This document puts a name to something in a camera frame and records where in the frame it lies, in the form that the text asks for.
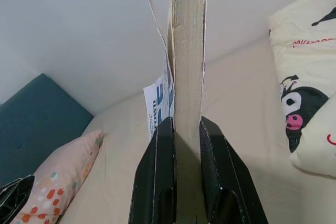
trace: cartoon character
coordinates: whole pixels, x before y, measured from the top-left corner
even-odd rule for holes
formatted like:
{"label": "cartoon character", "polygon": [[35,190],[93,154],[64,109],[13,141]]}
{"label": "cartoon character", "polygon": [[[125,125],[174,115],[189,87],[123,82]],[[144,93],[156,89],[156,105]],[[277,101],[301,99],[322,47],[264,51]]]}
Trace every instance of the cartoon character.
{"label": "cartoon character", "polygon": [[298,76],[294,75],[280,83],[282,110],[286,116],[286,134],[290,152],[295,151],[300,143],[301,129],[328,100],[324,93],[315,88],[294,88],[297,80],[299,80]]}
{"label": "cartoon character", "polygon": [[311,24],[311,26],[317,26],[319,23],[321,23],[323,21],[331,20],[331,19],[334,19],[334,18],[336,18],[336,7],[331,11],[331,13],[325,15],[319,21],[314,22],[313,24]]}

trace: character print pillow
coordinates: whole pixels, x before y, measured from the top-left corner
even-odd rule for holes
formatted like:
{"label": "character print pillow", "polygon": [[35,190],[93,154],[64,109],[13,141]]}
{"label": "character print pillow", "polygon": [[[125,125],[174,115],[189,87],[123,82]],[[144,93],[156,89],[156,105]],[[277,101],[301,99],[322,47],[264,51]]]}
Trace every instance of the character print pillow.
{"label": "character print pillow", "polygon": [[298,0],[269,23],[290,160],[336,176],[336,0]]}

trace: teal upholstered cushion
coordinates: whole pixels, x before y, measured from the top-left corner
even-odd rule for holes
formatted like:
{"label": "teal upholstered cushion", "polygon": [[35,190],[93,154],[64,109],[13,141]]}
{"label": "teal upholstered cushion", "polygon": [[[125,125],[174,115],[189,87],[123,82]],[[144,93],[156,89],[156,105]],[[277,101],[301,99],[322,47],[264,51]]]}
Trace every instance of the teal upholstered cushion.
{"label": "teal upholstered cushion", "polygon": [[0,186],[34,173],[93,116],[45,74],[0,106]]}

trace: pink pillow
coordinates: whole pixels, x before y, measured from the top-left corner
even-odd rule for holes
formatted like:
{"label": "pink pillow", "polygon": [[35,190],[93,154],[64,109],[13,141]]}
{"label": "pink pillow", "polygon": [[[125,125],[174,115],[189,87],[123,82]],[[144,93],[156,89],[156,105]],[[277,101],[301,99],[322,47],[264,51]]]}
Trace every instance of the pink pillow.
{"label": "pink pillow", "polygon": [[35,171],[28,202],[10,224],[53,224],[78,192],[98,155],[104,133],[93,131],[56,149]]}

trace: beige bed sheet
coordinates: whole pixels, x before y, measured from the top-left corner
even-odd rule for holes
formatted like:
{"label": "beige bed sheet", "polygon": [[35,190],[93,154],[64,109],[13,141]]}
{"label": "beige bed sheet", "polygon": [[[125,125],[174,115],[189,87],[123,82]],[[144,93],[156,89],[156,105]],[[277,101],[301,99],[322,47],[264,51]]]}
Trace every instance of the beige bed sheet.
{"label": "beige bed sheet", "polygon": [[[268,39],[206,66],[202,113],[248,166],[269,223],[335,223],[336,180],[294,168]],[[96,116],[108,132],[64,214],[66,223],[128,223],[134,173],[148,145],[142,94]]]}

